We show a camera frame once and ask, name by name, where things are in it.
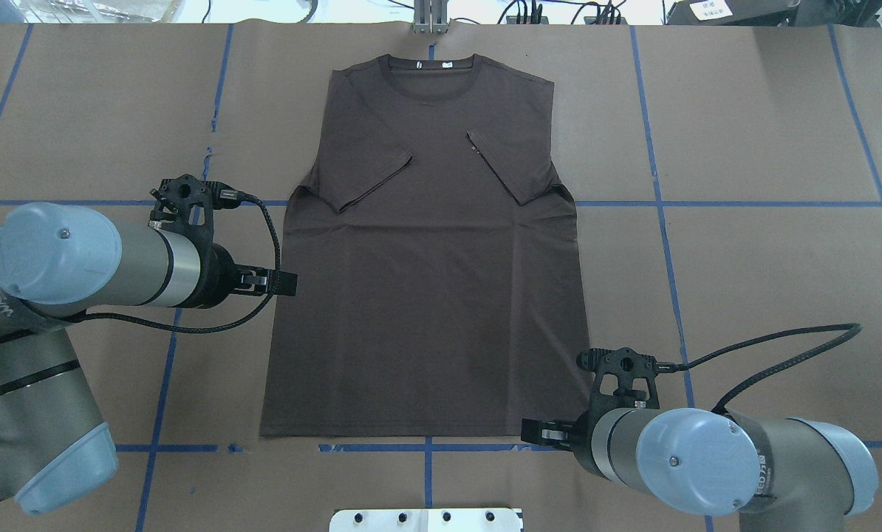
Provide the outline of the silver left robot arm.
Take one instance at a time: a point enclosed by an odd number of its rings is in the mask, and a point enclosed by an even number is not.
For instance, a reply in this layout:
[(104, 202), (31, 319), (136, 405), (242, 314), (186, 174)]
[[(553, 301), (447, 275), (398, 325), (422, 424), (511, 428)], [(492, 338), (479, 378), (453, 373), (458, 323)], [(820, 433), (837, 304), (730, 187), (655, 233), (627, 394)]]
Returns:
[(119, 454), (67, 329), (111, 320), (190, 334), (99, 306), (215, 307), (231, 294), (295, 296), (297, 276), (238, 264), (209, 208), (155, 208), (147, 225), (79, 205), (32, 202), (0, 225), (0, 502), (42, 515), (110, 481)]

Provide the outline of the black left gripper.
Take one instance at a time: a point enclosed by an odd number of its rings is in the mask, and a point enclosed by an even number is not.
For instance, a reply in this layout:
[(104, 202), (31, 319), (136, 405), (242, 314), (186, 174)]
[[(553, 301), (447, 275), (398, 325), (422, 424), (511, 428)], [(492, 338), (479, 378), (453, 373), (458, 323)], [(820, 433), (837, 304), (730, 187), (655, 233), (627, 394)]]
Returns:
[(208, 272), (197, 296), (197, 307), (215, 307), (234, 290), (242, 296), (296, 296), (298, 276), (285, 270), (238, 268), (221, 245), (211, 245)]

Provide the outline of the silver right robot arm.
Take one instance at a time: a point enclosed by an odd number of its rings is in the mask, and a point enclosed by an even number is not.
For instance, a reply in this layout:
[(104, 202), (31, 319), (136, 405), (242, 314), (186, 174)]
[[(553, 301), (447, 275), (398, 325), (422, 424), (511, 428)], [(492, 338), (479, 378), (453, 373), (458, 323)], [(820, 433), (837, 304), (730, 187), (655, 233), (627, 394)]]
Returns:
[(573, 422), (523, 420), (521, 439), (572, 452), (590, 474), (676, 511), (734, 515), (742, 531), (844, 531), (880, 487), (861, 439), (800, 417), (616, 408)]

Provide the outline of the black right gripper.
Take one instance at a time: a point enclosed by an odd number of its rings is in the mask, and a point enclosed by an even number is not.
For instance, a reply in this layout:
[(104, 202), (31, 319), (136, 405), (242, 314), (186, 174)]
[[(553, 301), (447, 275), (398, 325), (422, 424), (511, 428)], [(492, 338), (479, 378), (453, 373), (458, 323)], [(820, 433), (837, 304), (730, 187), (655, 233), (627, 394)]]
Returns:
[(592, 452), (597, 420), (585, 411), (576, 420), (530, 420), (522, 418), (521, 441), (552, 449), (570, 449), (577, 463), (590, 474), (600, 474)]

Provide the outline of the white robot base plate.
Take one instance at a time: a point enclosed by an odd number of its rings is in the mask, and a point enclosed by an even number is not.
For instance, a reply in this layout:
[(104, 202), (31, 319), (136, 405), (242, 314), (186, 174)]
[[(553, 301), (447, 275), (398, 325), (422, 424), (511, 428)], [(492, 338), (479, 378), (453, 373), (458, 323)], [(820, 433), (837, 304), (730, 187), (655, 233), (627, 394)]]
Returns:
[(514, 508), (344, 509), (334, 513), (329, 531), (523, 531)]

